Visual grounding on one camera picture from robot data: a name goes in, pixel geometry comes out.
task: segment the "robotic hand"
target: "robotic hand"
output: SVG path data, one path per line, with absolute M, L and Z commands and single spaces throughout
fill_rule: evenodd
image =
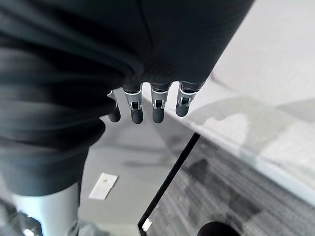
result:
M 123 87 L 141 123 L 180 82 L 185 116 L 252 0 L 1 0 L 0 172 L 26 236 L 76 236 L 89 147 L 120 112 Z

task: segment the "black fingertip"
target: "black fingertip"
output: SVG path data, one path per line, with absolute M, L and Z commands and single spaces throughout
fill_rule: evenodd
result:
M 164 109 L 161 109 L 161 107 L 153 108 L 152 118 L 155 123 L 161 123 L 164 120 Z
M 141 122 L 143 121 L 142 109 L 141 110 L 136 109 L 136 110 L 131 111 L 131 119 L 133 123 L 141 124 Z
M 115 108 L 112 114 L 108 115 L 108 118 L 111 122 L 114 122 L 114 123 L 117 123 L 118 121 L 120 121 L 121 115 L 120 115 L 120 110 L 118 106 Z
M 185 115 L 187 115 L 188 110 L 189 110 L 189 107 L 180 106 L 180 105 L 176 104 L 176 114 L 179 117 L 184 117 Z

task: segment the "black fabric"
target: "black fabric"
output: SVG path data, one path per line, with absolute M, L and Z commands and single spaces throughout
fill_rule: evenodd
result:
M 0 161 L 7 186 L 80 180 L 111 89 L 203 82 L 252 0 L 1 0 Z
M 211 222 L 204 225 L 197 236 L 240 236 L 232 227 L 222 222 Z

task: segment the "black edge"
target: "black edge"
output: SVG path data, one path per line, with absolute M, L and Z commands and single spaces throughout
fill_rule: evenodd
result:
M 141 219 L 140 219 L 140 221 L 138 223 L 138 228 L 139 228 L 141 236 L 147 236 L 147 233 L 144 232 L 143 229 L 142 229 L 142 226 L 143 226 L 144 222 L 151 215 L 152 211 L 154 210 L 154 208 L 156 207 L 156 205 L 158 204 L 158 202 L 162 198 L 164 192 L 167 190 L 168 186 L 170 185 L 170 183 L 172 182 L 173 178 L 175 177 L 175 175 L 177 174 L 177 172 L 179 171 L 179 169 L 181 168 L 181 166 L 183 165 L 183 163 L 187 159 L 188 155 L 190 154 L 191 150 L 193 149 L 193 147 L 195 146 L 195 144 L 197 143 L 199 138 L 200 138 L 200 135 L 197 134 L 197 133 L 194 133 L 192 135 L 191 139 L 189 140 L 188 144 L 184 148 L 183 152 L 181 153 L 181 155 L 177 159 L 174 167 L 171 169 L 170 173 L 166 177 L 166 179 L 165 179 L 164 183 L 162 184 L 161 188 L 158 190 L 157 194 L 154 196 L 154 198 L 151 201 L 150 205 L 148 206 L 147 210 L 144 212 L 143 216 L 141 217 Z

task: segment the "gray carpet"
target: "gray carpet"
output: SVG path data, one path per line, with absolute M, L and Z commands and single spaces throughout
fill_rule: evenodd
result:
M 200 138 L 149 219 L 148 236 L 196 236 L 208 222 L 242 236 L 314 236 L 315 208 Z

